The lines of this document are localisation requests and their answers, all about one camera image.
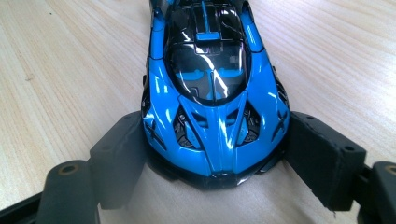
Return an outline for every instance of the model car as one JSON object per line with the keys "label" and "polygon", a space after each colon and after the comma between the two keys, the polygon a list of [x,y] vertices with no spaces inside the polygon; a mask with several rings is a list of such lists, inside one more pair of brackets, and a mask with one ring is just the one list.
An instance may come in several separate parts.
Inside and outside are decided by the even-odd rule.
{"label": "model car", "polygon": [[290,111],[248,1],[151,0],[150,8],[141,112],[155,163],[206,187],[268,170]]}

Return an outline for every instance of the blue toy car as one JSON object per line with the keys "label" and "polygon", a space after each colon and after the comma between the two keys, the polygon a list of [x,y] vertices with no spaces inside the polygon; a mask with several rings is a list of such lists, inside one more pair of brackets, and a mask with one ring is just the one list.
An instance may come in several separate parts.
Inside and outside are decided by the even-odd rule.
{"label": "blue toy car", "polygon": [[151,0],[142,117],[157,164],[204,187],[272,167],[289,103],[248,1]]}

